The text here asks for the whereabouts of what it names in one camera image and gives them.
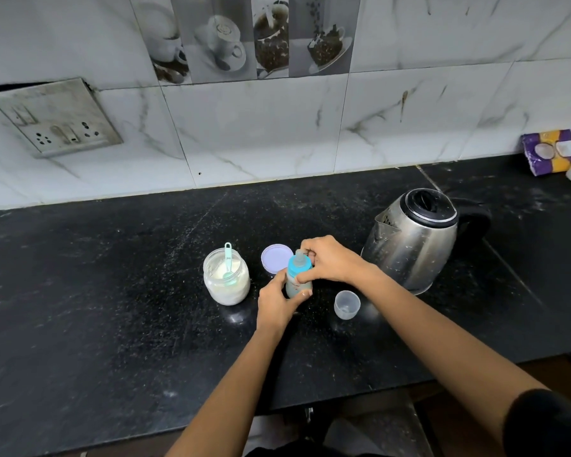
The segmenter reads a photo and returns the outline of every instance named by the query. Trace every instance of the person's right hand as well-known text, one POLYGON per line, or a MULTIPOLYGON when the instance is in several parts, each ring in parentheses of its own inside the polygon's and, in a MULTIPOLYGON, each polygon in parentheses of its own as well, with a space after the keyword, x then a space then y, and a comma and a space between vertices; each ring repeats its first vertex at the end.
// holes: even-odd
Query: person's right hand
POLYGON ((332 236, 305 239, 300 249, 309 255, 314 268, 296 276, 301 284, 315 279, 353 284, 358 270, 368 263, 357 253, 340 245, 332 236))

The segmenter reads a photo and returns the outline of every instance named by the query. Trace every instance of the plastic jar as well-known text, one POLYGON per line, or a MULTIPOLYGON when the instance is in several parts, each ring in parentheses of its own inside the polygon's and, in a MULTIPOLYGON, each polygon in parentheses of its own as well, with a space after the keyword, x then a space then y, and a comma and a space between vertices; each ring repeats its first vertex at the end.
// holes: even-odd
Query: plastic jar
POLYGON ((285 283, 285 292, 288 297, 292 298, 302 290, 311 290, 313 288, 313 284, 311 282, 300 284, 296 280, 296 276, 299 273, 308 271, 312 267, 311 259, 305 255, 302 250, 297 250, 296 254, 290 258, 287 264, 287 282, 285 283))
POLYGON ((232 276, 224 278, 226 262, 224 248, 218 248, 203 261, 203 281, 211 297, 221 305, 240 303, 250 291, 250 271, 241 256, 233 250, 232 276))

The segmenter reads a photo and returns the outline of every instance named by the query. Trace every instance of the black shirt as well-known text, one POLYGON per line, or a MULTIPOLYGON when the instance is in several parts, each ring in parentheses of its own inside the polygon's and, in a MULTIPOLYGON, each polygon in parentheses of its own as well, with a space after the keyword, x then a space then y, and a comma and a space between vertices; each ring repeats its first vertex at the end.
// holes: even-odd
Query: black shirt
MULTIPOLYGON (((571 402, 543 389, 526 391, 514 401, 503 424, 508 457, 571 457, 571 402)), ((340 452, 308 440, 275 450, 256 448, 248 457, 342 457, 340 452)))

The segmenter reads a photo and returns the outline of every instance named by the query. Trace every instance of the hand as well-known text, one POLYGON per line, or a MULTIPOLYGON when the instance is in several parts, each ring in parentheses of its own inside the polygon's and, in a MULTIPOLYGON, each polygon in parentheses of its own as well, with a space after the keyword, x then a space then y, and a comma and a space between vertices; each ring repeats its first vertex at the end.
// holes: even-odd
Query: hand
POLYGON ((354 285, 360 270, 369 266, 361 256, 340 245, 332 236, 305 239, 300 249, 308 253, 315 266, 296 276, 302 284, 315 279, 328 279, 354 285))
POLYGON ((298 305, 313 294, 308 289, 299 292, 294 298, 286 299, 282 292, 286 280, 286 270, 282 269, 266 287, 260 289, 256 331, 268 331, 281 338, 298 305))

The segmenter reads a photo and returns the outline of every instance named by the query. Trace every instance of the kettle handle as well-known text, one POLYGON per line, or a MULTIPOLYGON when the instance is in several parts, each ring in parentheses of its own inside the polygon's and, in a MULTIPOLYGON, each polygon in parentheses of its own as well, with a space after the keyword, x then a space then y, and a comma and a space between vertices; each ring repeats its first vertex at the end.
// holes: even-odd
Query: kettle handle
POLYGON ((477 245, 491 227, 491 211, 480 202, 470 199, 450 199, 459 212, 457 239, 452 253, 460 255, 477 245))

